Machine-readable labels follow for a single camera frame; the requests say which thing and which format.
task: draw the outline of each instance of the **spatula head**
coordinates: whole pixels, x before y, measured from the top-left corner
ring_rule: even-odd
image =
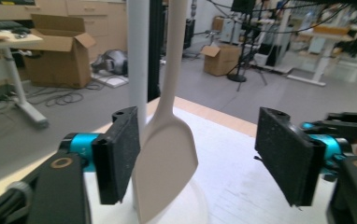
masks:
[[[163,211],[195,173],[198,159],[190,127],[172,117],[151,122],[133,172],[137,215],[146,223]]]

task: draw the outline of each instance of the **wooden cabinet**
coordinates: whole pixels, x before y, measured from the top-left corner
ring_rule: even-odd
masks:
[[[85,29],[96,45],[89,49],[93,61],[108,49],[127,50],[127,16],[125,3],[80,0],[36,0],[35,6],[2,6],[0,21],[31,20],[31,14],[81,17]]]

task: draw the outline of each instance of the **black tripod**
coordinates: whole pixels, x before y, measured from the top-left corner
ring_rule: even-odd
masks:
[[[262,1],[262,4],[261,4],[261,8],[264,7],[264,1]],[[245,25],[245,39],[244,39],[244,42],[242,44],[242,48],[241,48],[241,52],[240,52],[240,57],[238,59],[238,62],[237,64],[235,65],[235,67],[233,67],[228,73],[227,73],[227,78],[232,80],[232,81],[235,81],[235,82],[239,82],[239,85],[237,87],[237,91],[240,91],[240,87],[242,85],[242,82],[245,82],[247,79],[245,77],[245,72],[246,72],[246,69],[248,69],[250,67],[250,61],[254,58],[254,55],[256,52],[253,52],[253,49],[254,49],[254,39],[255,39],[255,32],[252,33],[251,35],[251,43],[250,43],[250,52],[247,53],[245,55],[245,48],[246,48],[246,43],[247,43],[247,38],[250,34],[250,31],[251,31],[251,20],[252,20],[252,11],[251,13],[249,13],[249,17],[248,16],[245,16],[245,20],[243,21],[243,24],[246,24]],[[239,75],[239,72],[240,72],[240,67],[244,66],[244,72],[242,75]],[[261,70],[259,70],[259,73],[261,75],[261,78],[263,79],[263,82],[265,84],[265,86],[267,85],[266,83],[266,79],[264,77],[264,74],[262,73]]]

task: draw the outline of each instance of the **floor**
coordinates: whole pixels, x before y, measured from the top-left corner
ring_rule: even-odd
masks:
[[[189,51],[198,51],[199,45]],[[284,62],[313,66],[315,57],[299,57],[288,52]],[[163,86],[164,67],[161,70]],[[306,76],[299,70],[294,75]],[[357,112],[357,70],[331,64],[323,81],[326,87],[313,86],[285,76],[264,72],[268,85],[253,70],[246,71],[247,82],[241,84],[226,77],[214,77],[203,72],[202,56],[185,58],[178,80],[177,96],[223,113],[256,123],[260,106],[275,108],[292,116],[296,125],[302,121],[323,119],[328,112]],[[25,83],[28,94],[55,91]],[[0,178],[56,150],[68,133],[87,133],[108,123],[113,112],[128,106],[128,85],[117,89],[79,90],[83,99],[68,105],[36,105],[50,121],[48,129],[37,129],[23,113],[11,104],[0,105]],[[31,98],[40,102],[49,95]]]

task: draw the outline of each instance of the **cardboard box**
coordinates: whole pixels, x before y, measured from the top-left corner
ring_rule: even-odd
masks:
[[[204,46],[204,71],[214,76],[224,76],[237,64],[240,48],[231,45]]]
[[[224,25],[224,17],[216,16],[211,24],[211,29],[216,31],[222,31],[222,26]]]
[[[95,40],[85,33],[82,18],[32,15],[33,35],[44,42],[31,49],[36,56],[24,57],[34,85],[83,88],[91,81],[88,48]]]

